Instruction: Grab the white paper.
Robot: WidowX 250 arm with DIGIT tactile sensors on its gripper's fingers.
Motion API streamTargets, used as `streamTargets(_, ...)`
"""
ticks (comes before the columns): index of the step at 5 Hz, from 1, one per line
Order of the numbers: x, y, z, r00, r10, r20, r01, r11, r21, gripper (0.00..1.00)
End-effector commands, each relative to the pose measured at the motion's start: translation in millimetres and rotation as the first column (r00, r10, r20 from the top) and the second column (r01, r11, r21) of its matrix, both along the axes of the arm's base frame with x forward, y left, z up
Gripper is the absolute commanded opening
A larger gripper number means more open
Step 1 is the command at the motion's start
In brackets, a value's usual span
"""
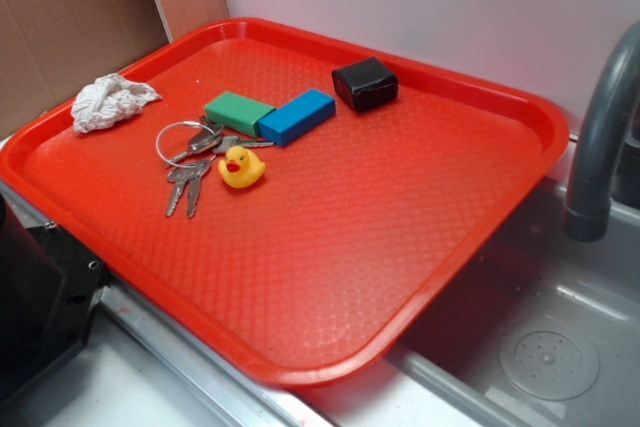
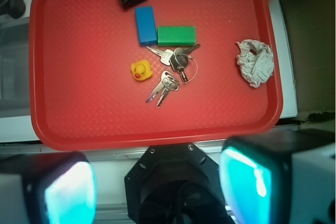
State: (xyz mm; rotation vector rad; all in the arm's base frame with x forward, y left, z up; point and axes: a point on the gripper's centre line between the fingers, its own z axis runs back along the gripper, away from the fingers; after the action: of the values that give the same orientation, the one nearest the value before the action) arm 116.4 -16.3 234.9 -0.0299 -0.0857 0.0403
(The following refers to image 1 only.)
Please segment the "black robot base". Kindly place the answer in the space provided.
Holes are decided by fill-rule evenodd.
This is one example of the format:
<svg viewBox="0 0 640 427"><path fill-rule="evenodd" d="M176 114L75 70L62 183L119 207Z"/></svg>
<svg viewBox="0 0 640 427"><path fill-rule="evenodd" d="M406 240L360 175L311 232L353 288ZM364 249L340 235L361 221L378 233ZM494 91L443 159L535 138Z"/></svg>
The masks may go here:
<svg viewBox="0 0 640 427"><path fill-rule="evenodd" d="M1 201L1 403L88 342L104 263L61 226L25 227Z"/></svg>

